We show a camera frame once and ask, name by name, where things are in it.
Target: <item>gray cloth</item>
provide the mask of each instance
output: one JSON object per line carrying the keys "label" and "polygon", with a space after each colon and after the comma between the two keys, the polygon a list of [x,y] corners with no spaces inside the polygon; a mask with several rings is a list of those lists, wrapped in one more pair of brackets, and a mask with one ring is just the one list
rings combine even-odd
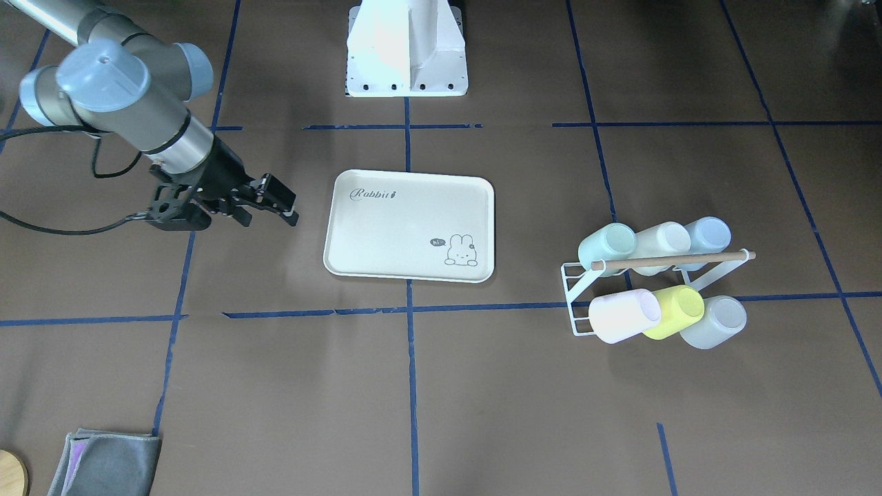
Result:
{"label": "gray cloth", "polygon": [[160,443],[149,434],[68,434],[49,496],[147,496]]}

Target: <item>black cable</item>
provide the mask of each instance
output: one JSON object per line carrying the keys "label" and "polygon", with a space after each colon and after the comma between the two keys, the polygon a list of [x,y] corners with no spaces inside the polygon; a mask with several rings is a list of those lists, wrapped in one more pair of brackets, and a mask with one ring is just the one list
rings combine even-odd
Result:
{"label": "black cable", "polygon": [[[46,126],[46,127],[30,127],[25,129],[16,129],[10,132],[0,133],[0,143],[6,141],[7,139],[17,138],[18,136],[26,136],[27,134],[39,134],[41,132],[77,132],[77,131],[85,131],[85,132],[94,132],[94,129],[90,127],[85,127],[82,125],[54,125],[54,126]],[[107,177],[119,177],[126,172],[132,170],[135,167],[135,164],[138,163],[138,160],[141,158],[141,152],[138,152],[138,155],[135,157],[135,160],[123,170],[118,172],[114,172],[112,174],[98,174],[95,171],[95,164],[98,161],[98,152],[101,150],[101,137],[95,137],[97,142],[95,143],[95,149],[92,152],[92,174],[99,178],[107,178]],[[116,221],[107,226],[97,228],[97,229],[85,229],[85,230],[64,230],[64,229],[52,229],[52,228],[44,228],[41,226],[35,226],[31,223],[24,222],[20,219],[17,219],[3,210],[0,210],[0,219],[5,219],[6,221],[12,222],[13,224],[20,226],[25,229],[34,230],[37,232],[42,232],[46,234],[57,234],[60,236],[89,236],[92,234],[100,234],[102,232],[107,232],[111,229],[116,229],[122,226],[125,223],[132,221],[141,221],[147,217],[147,212],[137,212],[135,214],[126,215],[119,221]]]}
{"label": "black cable", "polygon": [[13,129],[10,132],[0,134],[0,142],[7,139],[25,136],[26,134],[39,134],[41,132],[72,132],[72,131],[94,131],[90,127],[83,125],[49,125],[46,127],[28,127],[25,129]]}
{"label": "black cable", "polygon": [[96,136],[95,137],[95,149],[92,151],[92,176],[95,179],[110,179],[111,177],[120,177],[120,176],[128,173],[130,170],[134,169],[136,165],[138,165],[138,161],[141,160],[141,155],[142,155],[141,152],[138,152],[138,154],[135,155],[135,160],[131,161],[131,163],[128,165],[128,167],[126,167],[123,170],[119,170],[117,172],[111,172],[109,174],[99,174],[98,171],[95,169],[98,164],[98,153],[100,151],[101,151],[101,137]]}
{"label": "black cable", "polygon": [[16,219],[15,217],[4,212],[3,210],[0,210],[0,219],[5,219],[5,220],[12,222],[13,224],[20,226],[20,227],[23,227],[25,229],[35,230],[37,232],[42,232],[42,233],[46,233],[46,234],[57,234],[57,235],[61,235],[61,236],[89,236],[92,234],[99,234],[102,232],[107,232],[111,229],[116,229],[116,228],[122,226],[123,224],[125,224],[126,222],[141,221],[141,220],[144,220],[145,218],[146,218],[146,212],[137,212],[135,214],[126,215],[122,219],[120,219],[112,224],[109,224],[107,226],[104,226],[102,228],[98,228],[98,229],[63,230],[63,229],[50,229],[50,228],[43,228],[40,226],[35,226],[33,224],[29,224],[27,222]]}

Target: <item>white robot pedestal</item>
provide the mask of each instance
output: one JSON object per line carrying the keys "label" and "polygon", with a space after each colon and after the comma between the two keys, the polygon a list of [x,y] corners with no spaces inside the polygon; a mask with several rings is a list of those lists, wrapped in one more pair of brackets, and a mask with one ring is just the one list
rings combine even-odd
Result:
{"label": "white robot pedestal", "polygon": [[462,96],[462,12],[447,0],[363,0],[349,11],[347,81],[354,97]]}

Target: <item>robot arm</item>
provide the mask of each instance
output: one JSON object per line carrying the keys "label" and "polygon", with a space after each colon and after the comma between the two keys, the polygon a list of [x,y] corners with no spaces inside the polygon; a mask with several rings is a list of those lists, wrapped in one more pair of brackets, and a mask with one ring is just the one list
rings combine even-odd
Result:
{"label": "robot arm", "polygon": [[213,73],[194,45],[167,45],[94,0],[5,0],[76,48],[55,67],[22,80],[22,106],[45,125],[115,132],[153,160],[160,183],[147,221],[199,230],[211,214],[243,226],[243,207],[297,223],[295,194],[270,174],[249,176],[236,156],[183,105],[211,89]]}

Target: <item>rabbit cartoon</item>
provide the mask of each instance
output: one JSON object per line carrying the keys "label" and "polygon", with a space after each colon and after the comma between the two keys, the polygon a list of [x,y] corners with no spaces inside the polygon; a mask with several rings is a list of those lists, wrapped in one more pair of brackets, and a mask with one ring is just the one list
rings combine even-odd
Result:
{"label": "rabbit cartoon", "polygon": [[459,234],[454,234],[450,237],[450,248],[447,250],[445,264],[449,266],[475,267],[478,265],[477,258],[478,252],[475,249],[475,241],[470,235],[460,236]]}

